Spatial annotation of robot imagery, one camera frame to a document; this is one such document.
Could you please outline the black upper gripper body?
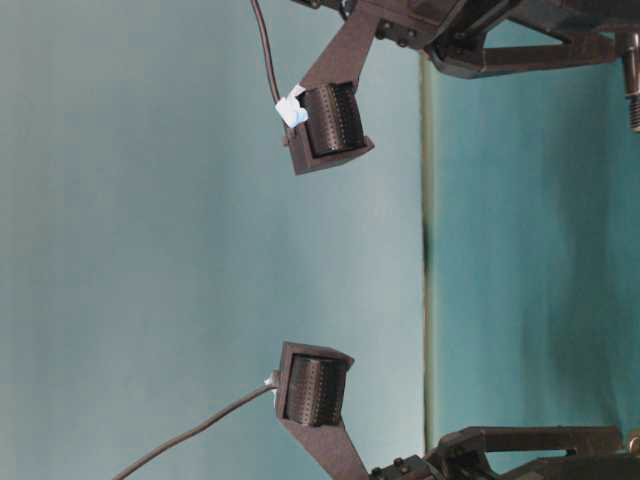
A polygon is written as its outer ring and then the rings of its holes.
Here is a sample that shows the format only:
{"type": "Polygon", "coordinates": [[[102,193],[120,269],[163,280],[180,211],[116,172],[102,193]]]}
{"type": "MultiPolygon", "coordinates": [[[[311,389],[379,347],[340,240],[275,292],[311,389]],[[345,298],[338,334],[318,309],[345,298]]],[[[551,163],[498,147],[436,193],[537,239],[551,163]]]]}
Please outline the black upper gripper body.
{"type": "Polygon", "coordinates": [[[402,48],[432,49],[441,53],[452,48],[459,53],[480,50],[490,30],[510,12],[508,1],[303,1],[311,9],[326,7],[344,19],[362,10],[372,16],[340,42],[343,48],[370,46],[390,40],[402,48]]]}

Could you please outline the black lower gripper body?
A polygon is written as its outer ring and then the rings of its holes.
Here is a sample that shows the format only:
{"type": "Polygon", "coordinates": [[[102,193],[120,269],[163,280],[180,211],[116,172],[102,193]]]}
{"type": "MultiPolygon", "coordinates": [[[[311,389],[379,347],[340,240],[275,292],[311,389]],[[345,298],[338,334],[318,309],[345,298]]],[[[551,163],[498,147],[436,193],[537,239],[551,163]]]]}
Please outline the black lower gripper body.
{"type": "Polygon", "coordinates": [[[431,451],[425,457],[398,458],[371,470],[371,479],[637,479],[639,458],[627,452],[587,454],[576,450],[531,451],[512,468],[499,472],[487,452],[455,458],[431,451]]]}

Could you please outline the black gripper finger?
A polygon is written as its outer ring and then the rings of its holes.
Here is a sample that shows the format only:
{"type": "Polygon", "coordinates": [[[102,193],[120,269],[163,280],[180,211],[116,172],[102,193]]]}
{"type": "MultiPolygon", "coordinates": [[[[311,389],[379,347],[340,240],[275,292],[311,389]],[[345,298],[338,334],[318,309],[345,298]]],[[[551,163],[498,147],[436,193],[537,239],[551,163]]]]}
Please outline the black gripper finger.
{"type": "Polygon", "coordinates": [[[560,42],[501,48],[486,48],[485,34],[456,40],[445,32],[429,45],[429,58],[439,72],[463,79],[606,64],[621,55],[621,48],[607,35],[638,30],[637,23],[627,23],[601,25],[589,32],[547,31],[560,42]]]}
{"type": "Polygon", "coordinates": [[[575,451],[577,455],[612,453],[623,448],[617,427],[469,427],[443,437],[441,455],[467,452],[575,451]]]}

